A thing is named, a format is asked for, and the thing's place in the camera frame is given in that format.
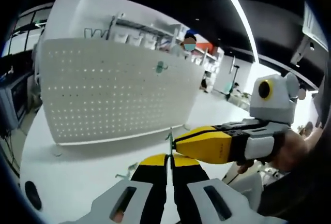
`white pegboard panel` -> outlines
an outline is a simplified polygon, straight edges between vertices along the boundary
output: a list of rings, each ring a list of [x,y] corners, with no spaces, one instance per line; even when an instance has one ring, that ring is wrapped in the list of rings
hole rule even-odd
[[[41,93],[56,143],[111,141],[182,125],[204,69],[184,59],[105,40],[47,40]],[[157,72],[162,61],[164,69]]]

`black circular hole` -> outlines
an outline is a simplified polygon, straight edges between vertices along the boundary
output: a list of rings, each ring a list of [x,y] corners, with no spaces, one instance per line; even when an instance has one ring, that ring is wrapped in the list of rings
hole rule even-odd
[[[30,201],[32,206],[36,210],[41,210],[42,204],[41,204],[41,199],[39,197],[36,185],[31,181],[27,181],[24,185],[24,190],[25,190],[26,197],[28,198],[28,200]]]
[[[261,98],[265,99],[270,94],[270,86],[267,82],[262,82],[259,86],[259,95]]]

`robotic hand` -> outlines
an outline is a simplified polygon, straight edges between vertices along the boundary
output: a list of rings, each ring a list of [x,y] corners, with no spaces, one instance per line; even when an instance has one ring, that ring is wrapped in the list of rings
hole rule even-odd
[[[283,145],[293,123],[298,79],[272,75],[257,79],[250,104],[252,119],[205,126],[172,142],[180,154],[160,154],[143,160],[131,180],[121,180],[99,196],[91,212],[64,224],[109,224],[124,212],[123,224],[158,224],[167,198],[167,161],[170,159],[174,200],[184,224],[281,224],[286,221],[256,213],[248,199],[219,179],[209,179],[199,162],[269,161]]]

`face mask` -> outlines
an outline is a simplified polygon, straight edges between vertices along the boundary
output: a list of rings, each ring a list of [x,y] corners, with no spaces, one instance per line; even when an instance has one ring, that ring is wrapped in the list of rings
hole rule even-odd
[[[195,49],[195,44],[184,44],[187,51],[193,51]]]

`ceiling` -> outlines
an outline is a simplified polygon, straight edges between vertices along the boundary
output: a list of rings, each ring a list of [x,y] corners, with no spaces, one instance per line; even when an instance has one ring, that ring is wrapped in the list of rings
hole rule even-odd
[[[24,9],[54,0],[31,0]],[[190,28],[210,42],[225,49],[228,55],[233,48],[251,52],[249,40],[236,10],[229,0],[130,0],[163,12]],[[240,0],[250,23],[258,53],[291,68],[319,86],[328,53],[315,43],[315,51],[309,49],[299,62],[290,64],[302,38],[304,0]],[[253,61],[247,53],[236,51],[236,57]],[[282,73],[284,68],[260,59],[262,64]]]

